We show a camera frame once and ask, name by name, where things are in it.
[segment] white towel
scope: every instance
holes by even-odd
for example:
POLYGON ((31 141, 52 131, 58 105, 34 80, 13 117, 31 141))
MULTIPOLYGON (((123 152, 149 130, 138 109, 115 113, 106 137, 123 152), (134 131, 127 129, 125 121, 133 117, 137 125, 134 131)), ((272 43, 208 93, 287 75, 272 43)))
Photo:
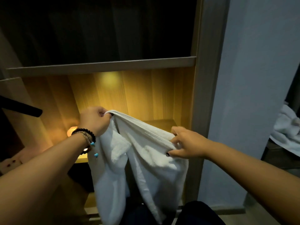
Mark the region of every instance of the white towel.
POLYGON ((176 211, 188 160, 171 158, 173 134, 115 110, 107 131, 88 153, 97 208, 104 225, 120 223, 125 210, 125 165, 129 159, 141 196, 161 224, 164 212, 176 211))
POLYGON ((271 140, 284 149, 300 156, 300 119, 283 105, 271 133, 271 140))

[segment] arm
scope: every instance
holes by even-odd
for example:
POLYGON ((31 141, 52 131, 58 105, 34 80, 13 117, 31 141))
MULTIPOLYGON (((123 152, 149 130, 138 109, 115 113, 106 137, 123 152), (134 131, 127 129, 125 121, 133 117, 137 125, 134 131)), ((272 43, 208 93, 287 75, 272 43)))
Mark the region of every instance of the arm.
MULTIPOLYGON (((110 114, 102 107, 91 107, 80 114, 80 128, 103 134, 110 114)), ((81 133, 59 144, 0 177, 0 224, 20 224, 51 196, 61 178, 87 146, 81 133)))
POLYGON ((183 127, 173 127, 172 143, 182 149, 170 156, 204 157, 218 165, 271 214, 287 224, 300 224, 300 178, 183 127))

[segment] white garment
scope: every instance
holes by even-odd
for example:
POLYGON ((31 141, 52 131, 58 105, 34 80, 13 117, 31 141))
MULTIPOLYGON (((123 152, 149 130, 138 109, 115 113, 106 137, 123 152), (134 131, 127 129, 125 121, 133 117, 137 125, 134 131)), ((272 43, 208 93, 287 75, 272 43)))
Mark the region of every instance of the white garment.
POLYGON ((286 150, 300 156, 300 119, 283 105, 271 133, 271 140, 286 150))
POLYGON ((107 131, 88 153, 97 208, 104 225, 117 225, 125 210, 125 165, 129 159, 141 196, 161 224, 164 212, 176 211, 188 160, 171 158, 173 134, 115 110, 107 131))

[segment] black pole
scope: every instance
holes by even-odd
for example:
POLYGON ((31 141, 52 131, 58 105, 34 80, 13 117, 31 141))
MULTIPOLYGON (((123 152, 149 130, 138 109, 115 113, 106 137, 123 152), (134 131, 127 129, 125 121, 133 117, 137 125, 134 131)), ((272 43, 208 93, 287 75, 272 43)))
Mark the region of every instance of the black pole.
POLYGON ((22 114, 30 115, 33 117, 39 117, 43 113, 43 110, 36 107, 27 105, 25 103, 17 102, 15 100, 0 96, 0 106, 2 108, 17 111, 22 114))

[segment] forearm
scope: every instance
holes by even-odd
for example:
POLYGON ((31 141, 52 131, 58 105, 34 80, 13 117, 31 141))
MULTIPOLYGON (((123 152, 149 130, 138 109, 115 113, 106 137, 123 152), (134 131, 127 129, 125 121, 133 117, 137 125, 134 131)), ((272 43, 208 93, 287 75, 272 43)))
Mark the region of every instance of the forearm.
POLYGON ((87 145, 74 134, 0 178, 0 224, 19 224, 42 206, 87 145))
POLYGON ((220 143, 214 143, 207 158, 279 219, 300 224, 300 178, 220 143))

